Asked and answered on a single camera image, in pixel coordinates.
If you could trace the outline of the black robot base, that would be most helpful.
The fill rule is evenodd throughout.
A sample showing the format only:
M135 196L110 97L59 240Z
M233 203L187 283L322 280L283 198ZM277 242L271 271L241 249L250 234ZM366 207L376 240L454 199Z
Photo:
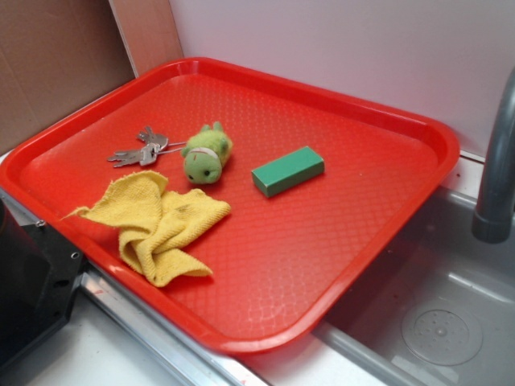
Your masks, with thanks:
M1 371L63 326L84 254L50 225L20 225L1 204Z

